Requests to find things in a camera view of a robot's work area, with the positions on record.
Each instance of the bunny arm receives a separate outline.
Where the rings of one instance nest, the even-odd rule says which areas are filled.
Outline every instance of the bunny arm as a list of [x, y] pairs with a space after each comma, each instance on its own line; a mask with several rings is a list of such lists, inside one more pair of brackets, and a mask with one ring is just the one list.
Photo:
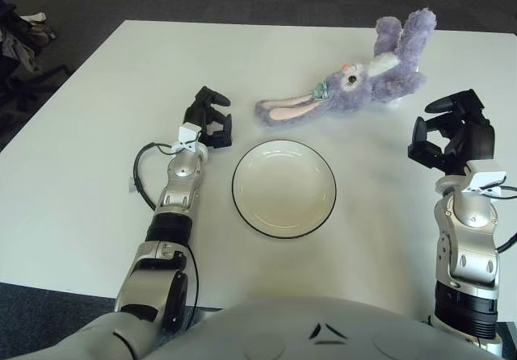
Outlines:
[[377, 82], [372, 90], [372, 100], [386, 103], [402, 96], [413, 94], [426, 82], [426, 77], [420, 72], [413, 72], [404, 77]]
[[375, 30], [377, 40], [373, 47], [374, 56], [385, 52], [393, 52], [401, 37], [401, 22], [395, 17], [382, 17], [377, 20]]

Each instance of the gray carpet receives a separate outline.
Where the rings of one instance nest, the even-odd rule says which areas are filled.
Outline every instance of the gray carpet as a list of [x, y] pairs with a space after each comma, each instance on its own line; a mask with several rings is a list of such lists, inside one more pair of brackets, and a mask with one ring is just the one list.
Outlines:
[[[47, 68], [61, 63], [77, 68], [124, 19], [371, 27], [382, 15], [404, 19], [412, 10], [429, 6], [438, 16], [438, 29], [517, 31], [517, 0], [6, 1], [16, 4], [21, 15], [39, 11], [48, 15], [59, 39], [40, 56]], [[44, 101], [35, 103], [32, 113]], [[4, 141], [15, 133], [13, 129]], [[0, 284], [0, 358], [53, 345], [96, 316], [111, 311], [112, 306], [112, 299]], [[504, 326], [500, 329], [508, 337]], [[504, 356], [517, 358], [508, 339]]]

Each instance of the stuffed bunny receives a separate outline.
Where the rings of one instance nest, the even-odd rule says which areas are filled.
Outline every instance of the stuffed bunny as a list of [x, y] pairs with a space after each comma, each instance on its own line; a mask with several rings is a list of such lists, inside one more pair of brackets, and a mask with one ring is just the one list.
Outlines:
[[418, 61], [435, 26], [435, 14], [428, 9], [411, 13], [404, 30], [395, 17], [382, 17], [376, 23], [378, 36], [369, 64], [345, 64], [309, 95], [260, 101], [255, 114], [273, 126], [310, 119], [328, 110], [355, 111], [368, 102], [387, 103], [413, 94], [426, 81], [417, 72]]

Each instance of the bunny face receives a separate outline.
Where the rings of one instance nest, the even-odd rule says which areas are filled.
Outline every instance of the bunny face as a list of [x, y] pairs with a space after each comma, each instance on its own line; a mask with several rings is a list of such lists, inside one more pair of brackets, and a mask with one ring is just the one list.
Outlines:
[[368, 71], [360, 63], [345, 64], [341, 71], [327, 77], [326, 83], [330, 90], [329, 108], [332, 110], [358, 110], [371, 98]]

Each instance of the chair leg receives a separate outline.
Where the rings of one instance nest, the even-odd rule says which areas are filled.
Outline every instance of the chair leg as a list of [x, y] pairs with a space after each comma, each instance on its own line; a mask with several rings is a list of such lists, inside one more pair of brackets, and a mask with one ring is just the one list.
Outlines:
[[10, 102], [13, 98], [15, 98], [15, 96], [16, 95], [10, 91], [4, 93], [4, 95], [0, 96], [0, 107]]
[[13, 118], [14, 116], [11, 114], [4, 114], [0, 116], [0, 135], [3, 134], [4, 128]]
[[32, 79], [26, 80], [23, 83], [23, 85], [30, 86], [33, 84], [38, 84], [38, 83], [44, 82], [48, 78], [54, 76], [57, 73], [60, 73], [61, 71], [66, 73], [66, 75], [68, 75], [68, 76], [71, 76], [73, 73], [72, 71], [70, 71], [70, 69], [66, 65], [58, 65], [56, 68], [52, 68], [49, 71], [42, 73], [41, 75], [33, 77]]
[[18, 108], [18, 110], [20, 110], [21, 112], [28, 112], [29, 102], [37, 101], [38, 96], [36, 94], [33, 94], [32, 92], [21, 90], [16, 96], [16, 100], [16, 107]]
[[34, 87], [31, 87], [32, 92], [38, 92], [38, 93], [42, 93], [42, 94], [53, 94], [57, 90], [59, 90], [59, 87], [57, 87], [57, 86], [34, 86]]

